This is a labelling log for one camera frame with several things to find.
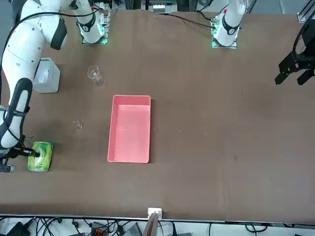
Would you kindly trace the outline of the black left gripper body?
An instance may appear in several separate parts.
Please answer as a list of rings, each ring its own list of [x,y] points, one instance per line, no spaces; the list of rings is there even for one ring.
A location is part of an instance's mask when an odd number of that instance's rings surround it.
[[[300,53],[300,56],[304,59],[315,59],[315,20],[311,19],[305,30],[302,32],[302,39],[304,42],[304,49]]]

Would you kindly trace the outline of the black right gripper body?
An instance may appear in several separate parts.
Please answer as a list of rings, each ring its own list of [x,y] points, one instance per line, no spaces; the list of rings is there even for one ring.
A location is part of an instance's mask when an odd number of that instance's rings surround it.
[[[14,154],[13,151],[14,147],[10,147],[10,148],[0,148],[0,159],[14,159]]]

